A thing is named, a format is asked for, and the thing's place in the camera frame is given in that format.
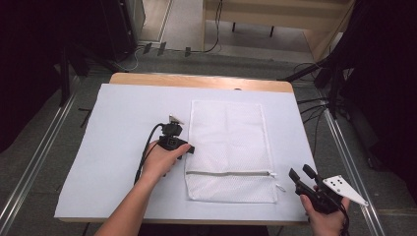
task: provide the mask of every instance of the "gray floor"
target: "gray floor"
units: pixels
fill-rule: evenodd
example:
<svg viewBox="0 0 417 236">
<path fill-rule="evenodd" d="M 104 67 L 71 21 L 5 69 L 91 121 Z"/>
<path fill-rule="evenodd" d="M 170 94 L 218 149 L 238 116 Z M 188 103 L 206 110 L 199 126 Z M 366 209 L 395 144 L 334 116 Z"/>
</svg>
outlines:
<svg viewBox="0 0 417 236">
<path fill-rule="evenodd" d="M 189 3 L 193 2 L 190 3 L 190 7 L 181 8 L 181 5 L 178 4 L 184 4 L 184 2 L 186 0 L 173 1 L 170 21 L 168 21 L 163 34 L 168 48 L 199 46 L 201 32 L 195 31 L 195 29 L 201 26 L 201 22 L 195 18 L 187 21 L 189 26 L 180 27 L 184 22 L 181 20 L 180 13 L 176 13 L 176 11 L 193 12 L 193 9 L 200 8 L 201 1 L 188 1 Z M 254 29 L 251 26 L 242 26 L 241 28 L 239 26 L 241 31 L 232 34 L 229 27 L 228 24 L 222 25 L 220 35 L 222 47 L 221 50 L 218 47 L 213 54 L 193 54 L 190 57 L 184 57 L 181 52 L 165 51 L 162 56 L 156 56 L 155 49 L 146 55 L 143 55 L 142 51 L 138 51 L 138 67 L 133 72 L 218 75 L 275 80 L 291 75 L 298 63 L 312 61 L 303 35 L 297 29 L 277 29 L 278 32 L 281 30 L 284 32 L 279 33 L 277 38 L 262 39 L 267 48 L 257 48 L 259 46 L 254 47 L 254 45 L 262 42 L 260 37 L 264 37 L 264 31 L 268 31 L 268 29 Z M 213 32 L 207 32 L 207 34 L 209 43 L 212 41 Z M 126 68 L 133 68 L 136 64 L 133 56 L 121 63 Z M 111 74 L 105 69 L 92 65 L 89 76 L 83 79 L 68 117 L 46 156 L 8 235 L 82 235 L 86 226 L 84 223 L 64 223 L 54 219 L 53 215 L 60 188 L 71 168 L 84 134 L 84 129 L 80 128 L 80 125 L 87 114 L 79 111 L 78 108 L 93 108 L 100 85 L 107 83 L 110 76 Z M 306 81 L 293 83 L 297 99 L 318 97 L 318 92 L 312 83 L 308 82 L 311 79 L 308 76 L 304 78 Z M 6 203 L 8 196 L 28 166 L 57 111 L 59 96 L 58 91 L 30 121 L 15 143 L 0 153 L 0 204 Z M 303 104 L 300 106 L 300 110 L 316 104 L 318 103 Z M 338 116 L 337 123 L 348 143 L 372 202 L 379 212 L 386 235 L 415 235 L 417 206 L 409 196 L 404 183 L 390 172 L 376 172 L 370 169 L 366 162 L 365 152 L 358 142 L 351 124 L 340 116 Z M 317 137 L 315 137 L 316 124 L 317 120 L 308 122 L 306 134 L 312 148 L 315 139 L 317 139 L 315 160 L 319 172 L 323 176 L 341 174 L 348 179 L 327 120 L 322 117 L 318 123 Z M 371 235 L 361 208 L 353 204 L 349 215 L 351 217 L 351 235 Z M 92 224 L 87 235 L 92 235 L 98 226 L 99 224 Z M 278 228 L 271 227 L 271 235 L 274 235 L 277 230 Z M 309 227 L 304 225 L 284 227 L 280 235 L 310 234 Z"/>
</svg>

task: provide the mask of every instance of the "white bracket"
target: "white bracket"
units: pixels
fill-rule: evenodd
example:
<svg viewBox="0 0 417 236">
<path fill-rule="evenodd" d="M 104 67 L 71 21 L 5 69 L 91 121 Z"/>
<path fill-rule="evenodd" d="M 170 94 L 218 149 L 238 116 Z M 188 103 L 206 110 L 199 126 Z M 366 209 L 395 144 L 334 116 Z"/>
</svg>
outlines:
<svg viewBox="0 0 417 236">
<path fill-rule="evenodd" d="M 346 180 L 343 179 L 340 175 L 330 177 L 323 180 L 329 188 L 331 188 L 335 193 L 350 199 L 351 201 L 367 207 L 369 204 L 366 202 L 362 196 L 360 196 L 353 188 L 350 186 Z"/>
</svg>

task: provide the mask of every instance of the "mesh laundry bag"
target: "mesh laundry bag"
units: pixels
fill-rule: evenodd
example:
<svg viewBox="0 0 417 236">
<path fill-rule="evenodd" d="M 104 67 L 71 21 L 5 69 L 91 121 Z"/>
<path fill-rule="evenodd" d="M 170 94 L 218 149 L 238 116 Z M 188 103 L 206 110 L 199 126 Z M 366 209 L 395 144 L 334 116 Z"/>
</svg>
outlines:
<svg viewBox="0 0 417 236">
<path fill-rule="evenodd" d="M 260 104 L 194 100 L 185 164 L 190 199 L 275 203 L 267 127 Z"/>
</svg>

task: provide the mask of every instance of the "zipper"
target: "zipper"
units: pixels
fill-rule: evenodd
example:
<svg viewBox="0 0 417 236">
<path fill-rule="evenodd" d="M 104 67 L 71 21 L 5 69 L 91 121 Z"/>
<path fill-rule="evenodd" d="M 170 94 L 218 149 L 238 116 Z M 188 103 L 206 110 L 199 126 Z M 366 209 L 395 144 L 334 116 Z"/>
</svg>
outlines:
<svg viewBox="0 0 417 236">
<path fill-rule="evenodd" d="M 212 173 L 205 171 L 187 171 L 186 175 L 206 175 L 206 176 L 215 176 L 215 177 L 224 177 L 224 176 L 270 176 L 275 178 L 276 173 L 270 171 L 257 171 L 257 172 L 221 172 L 221 173 Z"/>
</svg>

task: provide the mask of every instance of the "wooden table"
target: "wooden table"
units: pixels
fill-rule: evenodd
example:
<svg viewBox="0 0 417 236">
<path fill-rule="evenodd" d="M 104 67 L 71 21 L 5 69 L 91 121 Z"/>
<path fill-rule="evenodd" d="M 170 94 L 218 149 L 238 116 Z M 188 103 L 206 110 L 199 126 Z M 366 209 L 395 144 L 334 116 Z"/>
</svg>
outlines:
<svg viewBox="0 0 417 236">
<path fill-rule="evenodd" d="M 181 160 L 153 190 L 144 222 L 306 223 L 305 211 L 294 193 L 295 186 L 288 172 L 290 167 L 301 172 L 304 164 L 315 168 L 315 163 L 290 83 L 130 73 L 114 74 L 110 83 L 103 85 L 98 94 L 83 143 L 62 188 L 55 217 L 68 222 L 104 221 L 132 188 L 141 144 L 148 138 L 151 127 L 167 122 L 167 112 L 173 110 L 185 124 L 180 138 L 188 140 L 191 101 L 211 99 L 263 105 L 270 130 L 273 170 L 286 192 L 277 190 L 276 204 L 191 201 L 184 181 L 185 163 Z"/>
<path fill-rule="evenodd" d="M 203 2 L 206 20 L 215 20 L 219 0 Z M 221 21 L 303 29 L 315 61 L 323 59 L 334 38 L 346 29 L 355 0 L 223 0 Z"/>
</svg>

